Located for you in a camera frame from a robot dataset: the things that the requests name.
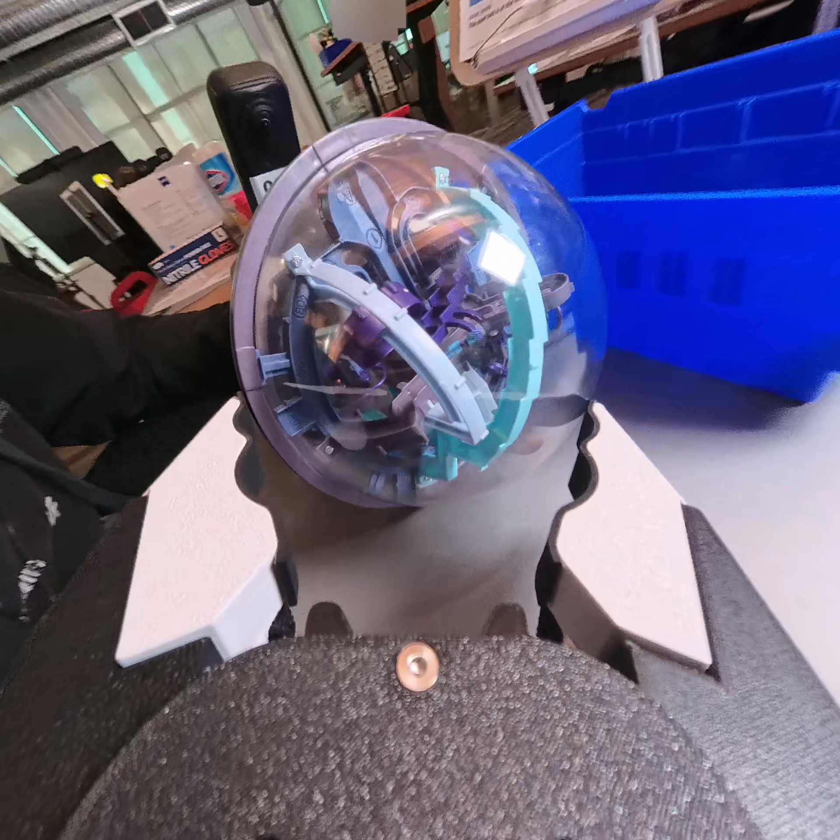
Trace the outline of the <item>white wipes canister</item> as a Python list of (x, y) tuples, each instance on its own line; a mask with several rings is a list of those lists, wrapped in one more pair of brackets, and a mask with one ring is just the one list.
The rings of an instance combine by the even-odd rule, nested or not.
[(227, 210), (236, 211), (250, 219), (252, 211), (249, 200), (225, 147), (220, 143), (209, 143), (199, 149), (194, 157), (219, 202)]

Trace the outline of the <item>blue white glove box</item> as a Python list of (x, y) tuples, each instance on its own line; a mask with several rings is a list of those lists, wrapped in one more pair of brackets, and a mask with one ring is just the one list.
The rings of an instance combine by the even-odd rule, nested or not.
[(151, 274), (170, 287), (216, 264), (238, 251), (238, 244), (224, 226), (209, 228), (178, 248), (171, 249), (149, 264)]

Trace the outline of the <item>black monitor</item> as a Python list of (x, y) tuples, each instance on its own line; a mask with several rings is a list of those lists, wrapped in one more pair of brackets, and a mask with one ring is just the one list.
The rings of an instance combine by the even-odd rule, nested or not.
[(144, 265), (151, 242), (93, 177), (127, 164), (112, 141), (89, 151), (73, 146), (21, 174), (2, 205), (67, 264), (88, 257), (118, 275)]

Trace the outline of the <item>clear plastic maze ball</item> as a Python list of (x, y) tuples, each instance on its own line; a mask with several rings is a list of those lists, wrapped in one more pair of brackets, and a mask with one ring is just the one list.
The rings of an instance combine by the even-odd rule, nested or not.
[(299, 155), (233, 289), (262, 434), (363, 508), (476, 496), (564, 457), (606, 349), (602, 268), (572, 205), (509, 150), (410, 119)]

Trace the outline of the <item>white printed sign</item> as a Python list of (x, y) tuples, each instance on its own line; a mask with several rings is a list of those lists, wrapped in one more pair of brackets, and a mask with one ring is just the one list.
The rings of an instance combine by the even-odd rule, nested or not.
[(224, 226), (224, 210), (194, 161), (174, 161), (111, 193), (167, 254)]

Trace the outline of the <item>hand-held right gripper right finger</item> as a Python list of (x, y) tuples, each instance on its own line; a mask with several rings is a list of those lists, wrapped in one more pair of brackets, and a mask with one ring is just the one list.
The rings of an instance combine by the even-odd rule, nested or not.
[(576, 439), (572, 499), (536, 573), (541, 617), (603, 663), (631, 645), (691, 670), (713, 657), (684, 501), (603, 405)]

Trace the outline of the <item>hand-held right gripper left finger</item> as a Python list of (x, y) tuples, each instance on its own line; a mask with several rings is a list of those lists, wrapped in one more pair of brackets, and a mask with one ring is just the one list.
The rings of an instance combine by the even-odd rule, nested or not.
[(223, 661), (268, 644), (284, 601), (255, 435), (242, 401), (228, 401), (144, 494), (118, 665), (205, 640)]

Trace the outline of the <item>blue plastic bin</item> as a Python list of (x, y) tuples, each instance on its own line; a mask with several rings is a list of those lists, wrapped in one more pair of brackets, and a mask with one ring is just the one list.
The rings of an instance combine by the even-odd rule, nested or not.
[(609, 347), (800, 403), (838, 373), (838, 29), (577, 103), (509, 148), (589, 233)]

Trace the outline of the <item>wooden instruction board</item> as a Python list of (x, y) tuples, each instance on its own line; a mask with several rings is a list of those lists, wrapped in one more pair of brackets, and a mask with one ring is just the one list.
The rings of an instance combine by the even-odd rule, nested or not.
[(679, 5), (677, 1), (450, 2), (450, 65), (462, 85), (479, 85)]

